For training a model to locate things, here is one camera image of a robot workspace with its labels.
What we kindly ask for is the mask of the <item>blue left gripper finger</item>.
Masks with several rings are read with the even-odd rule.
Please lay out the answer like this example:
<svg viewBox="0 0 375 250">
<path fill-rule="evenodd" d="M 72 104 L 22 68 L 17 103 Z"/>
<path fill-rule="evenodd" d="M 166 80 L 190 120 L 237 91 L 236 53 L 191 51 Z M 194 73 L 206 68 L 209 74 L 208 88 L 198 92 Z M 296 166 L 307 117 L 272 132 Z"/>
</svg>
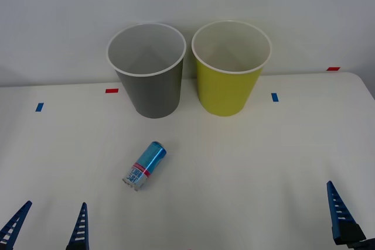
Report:
<svg viewBox="0 0 375 250">
<path fill-rule="evenodd" d="M 32 202 L 27 201 L 1 229 L 1 249 L 13 250 L 16 239 L 31 206 Z"/>
<path fill-rule="evenodd" d="M 87 204 L 85 202 L 81 205 L 79 216 L 69 239 L 69 243 L 66 246 L 66 250 L 89 250 L 88 214 Z"/>
</svg>

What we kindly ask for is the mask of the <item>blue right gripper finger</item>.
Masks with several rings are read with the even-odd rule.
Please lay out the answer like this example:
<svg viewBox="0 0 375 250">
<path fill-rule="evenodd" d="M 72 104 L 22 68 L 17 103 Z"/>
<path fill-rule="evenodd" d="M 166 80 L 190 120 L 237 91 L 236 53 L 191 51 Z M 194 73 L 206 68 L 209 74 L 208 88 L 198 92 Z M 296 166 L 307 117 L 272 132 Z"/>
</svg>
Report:
<svg viewBox="0 0 375 250">
<path fill-rule="evenodd" d="M 336 245 L 348 245 L 366 240 L 359 224 L 354 220 L 331 181 L 327 184 L 328 203 L 332 222 L 333 240 Z"/>
</svg>

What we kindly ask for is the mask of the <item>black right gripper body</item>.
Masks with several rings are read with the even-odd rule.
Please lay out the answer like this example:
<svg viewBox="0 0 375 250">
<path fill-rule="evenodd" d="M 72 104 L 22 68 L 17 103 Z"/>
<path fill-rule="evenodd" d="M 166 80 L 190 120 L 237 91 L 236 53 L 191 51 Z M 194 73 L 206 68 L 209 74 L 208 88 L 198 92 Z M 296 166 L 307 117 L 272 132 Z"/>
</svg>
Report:
<svg viewBox="0 0 375 250">
<path fill-rule="evenodd" d="M 350 243 L 347 247 L 353 250 L 375 250 L 375 238 Z"/>
</svg>

